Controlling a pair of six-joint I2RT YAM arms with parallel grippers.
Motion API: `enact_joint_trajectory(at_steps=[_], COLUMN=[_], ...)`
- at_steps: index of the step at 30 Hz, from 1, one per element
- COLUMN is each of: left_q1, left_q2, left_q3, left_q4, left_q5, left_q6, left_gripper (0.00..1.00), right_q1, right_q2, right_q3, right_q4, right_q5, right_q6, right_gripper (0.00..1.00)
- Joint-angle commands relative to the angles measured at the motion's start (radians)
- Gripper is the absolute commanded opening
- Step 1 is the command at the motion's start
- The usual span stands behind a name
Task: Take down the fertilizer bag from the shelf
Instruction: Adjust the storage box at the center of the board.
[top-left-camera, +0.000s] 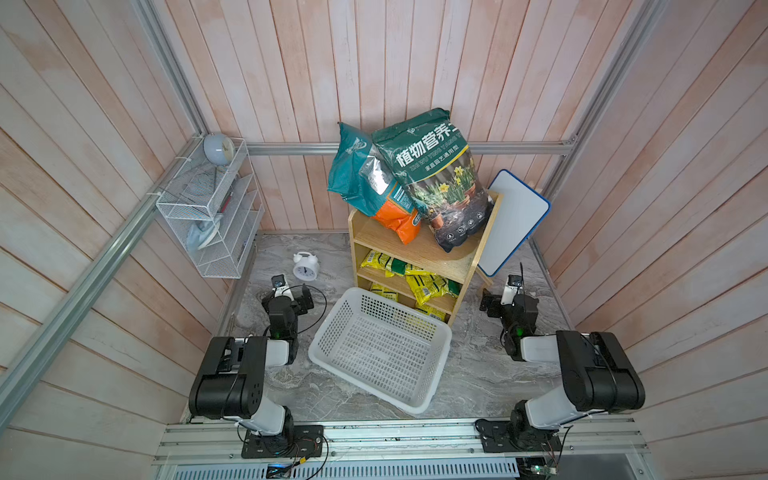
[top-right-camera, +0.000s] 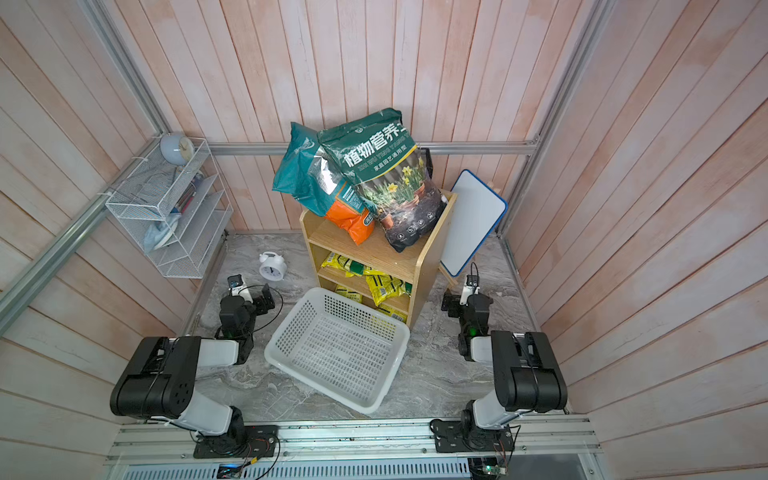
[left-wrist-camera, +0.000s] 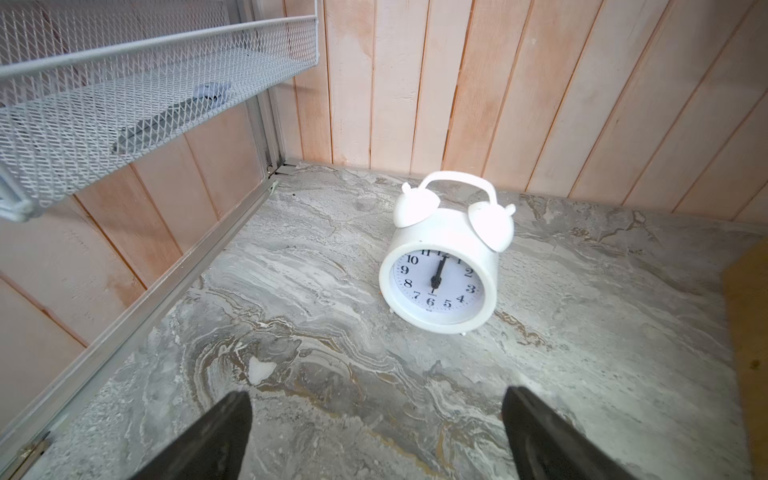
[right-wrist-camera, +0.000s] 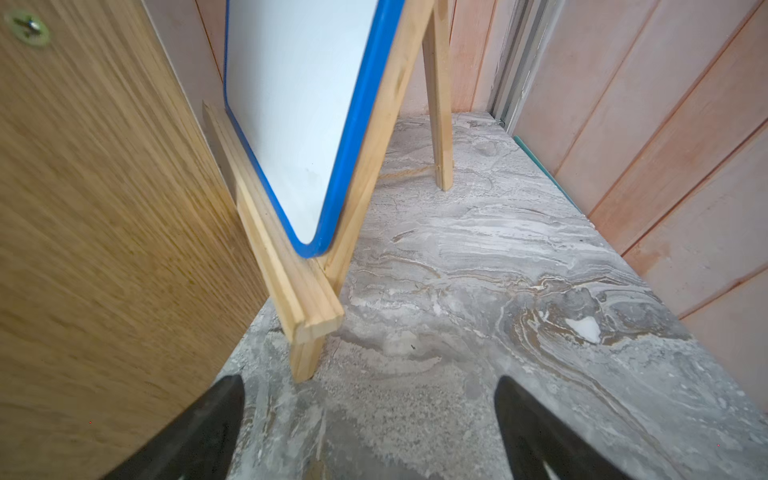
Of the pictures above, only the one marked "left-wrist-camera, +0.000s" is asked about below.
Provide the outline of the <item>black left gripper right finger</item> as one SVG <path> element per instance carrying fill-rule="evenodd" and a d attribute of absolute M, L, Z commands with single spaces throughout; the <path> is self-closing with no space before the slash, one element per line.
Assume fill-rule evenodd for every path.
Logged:
<path fill-rule="evenodd" d="M 507 388 L 501 418 L 521 479 L 634 479 L 525 387 Z"/>

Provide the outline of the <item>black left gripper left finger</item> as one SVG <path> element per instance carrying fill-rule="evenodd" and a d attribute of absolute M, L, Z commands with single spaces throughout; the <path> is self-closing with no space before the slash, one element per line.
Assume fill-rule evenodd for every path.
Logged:
<path fill-rule="evenodd" d="M 237 479 L 249 433 L 248 394 L 232 391 L 135 473 L 135 479 Z"/>

